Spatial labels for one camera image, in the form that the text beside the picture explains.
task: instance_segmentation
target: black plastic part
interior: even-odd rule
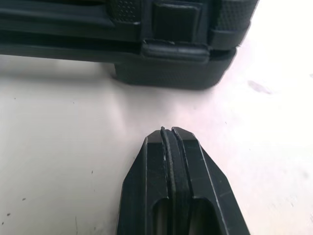
[[[115,63],[136,85],[205,89],[257,0],[0,0],[0,53]]]
[[[227,178],[183,129],[149,135],[122,189],[117,235],[248,235]]]

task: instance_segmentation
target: rugged case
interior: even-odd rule
[[[257,0],[0,0],[0,53],[111,62],[129,84],[205,89]]]

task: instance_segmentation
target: textured grip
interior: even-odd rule
[[[257,0],[222,0],[218,9],[216,30],[242,30],[249,26]]]
[[[110,0],[109,15],[118,22],[135,23],[141,20],[140,0]]]

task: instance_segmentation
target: white table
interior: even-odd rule
[[[251,234],[312,235],[312,7],[261,0],[231,68],[203,92],[128,86],[97,63],[1,56],[0,234],[115,234],[144,138],[179,126],[227,175]]]

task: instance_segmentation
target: dust speck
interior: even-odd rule
[[[248,81],[248,86],[250,86],[256,92],[265,93],[265,94],[272,94],[272,92],[268,88],[260,85],[259,83],[254,82],[254,81]]]
[[[306,171],[302,172],[302,176],[304,179],[308,179],[309,178],[309,174]]]

